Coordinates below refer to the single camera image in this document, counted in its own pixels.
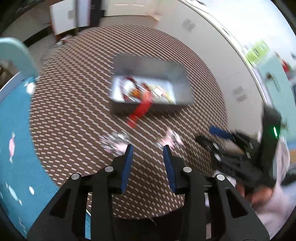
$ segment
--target box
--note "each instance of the box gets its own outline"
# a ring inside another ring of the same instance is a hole
[[[114,74],[109,93],[113,114],[129,114],[140,103],[139,100],[132,98],[124,100],[122,92],[133,85],[129,81],[122,81],[125,76],[133,77],[138,85],[146,83],[149,86],[156,86],[154,93],[161,93],[157,86],[166,91],[170,101],[163,101],[163,98],[158,99],[155,95],[150,108],[152,112],[176,111],[193,103],[187,72],[180,63],[133,55],[118,55],[114,57],[113,63]]]

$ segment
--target hand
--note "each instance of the hand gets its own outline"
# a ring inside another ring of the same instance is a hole
[[[273,188],[262,186],[255,190],[254,193],[245,196],[245,189],[242,184],[237,183],[235,188],[242,195],[242,197],[246,198],[252,205],[260,205],[266,203],[272,197],[273,193]]]

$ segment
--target woven mat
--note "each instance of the woven mat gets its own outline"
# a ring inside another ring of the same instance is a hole
[[[110,114],[108,100],[112,59],[122,53],[181,63],[194,104],[176,114],[148,114],[130,129],[126,117]],[[194,142],[197,133],[211,137],[211,125],[227,129],[227,114],[222,92],[205,63],[168,34],[136,25],[93,28],[71,39],[43,68],[31,100],[35,150],[58,186],[75,172],[89,175],[111,164],[113,156],[100,146],[101,135],[121,130],[130,134],[134,161],[128,187],[124,195],[113,197],[114,215],[122,218],[163,215],[183,205],[183,196],[169,188],[162,150],[155,143],[170,127],[185,143],[173,154],[211,175],[209,153]],[[91,211],[91,194],[87,208]]]

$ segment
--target person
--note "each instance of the person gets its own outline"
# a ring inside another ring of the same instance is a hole
[[[270,239],[285,224],[295,206],[289,195],[283,192],[281,187],[281,181],[285,178],[285,174],[290,166],[290,154],[286,140],[283,137],[280,137],[278,141],[274,161],[277,166],[277,181],[273,188],[261,186],[254,193],[245,195],[244,186],[236,183],[235,179],[226,176],[237,191],[250,202],[255,213],[267,229]]]

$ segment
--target dashed pattern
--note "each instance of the dashed pattern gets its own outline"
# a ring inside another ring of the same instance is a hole
[[[126,117],[111,115],[112,60],[122,53],[181,63],[194,104],[161,117],[148,113],[135,129],[127,125]],[[214,138],[208,132],[210,125],[227,129],[227,115],[222,93],[205,63],[168,34],[136,25],[93,28],[71,39],[43,68],[31,100],[35,151],[58,186],[75,172],[89,175],[111,164],[113,156],[100,146],[102,135],[121,130],[130,134],[134,162],[128,187],[124,195],[113,197],[114,215],[122,218],[163,215],[183,205],[183,196],[169,188],[162,150],[155,143],[170,127],[185,143],[174,155],[211,175],[210,155],[194,141],[197,133]],[[91,194],[87,208],[91,210]]]

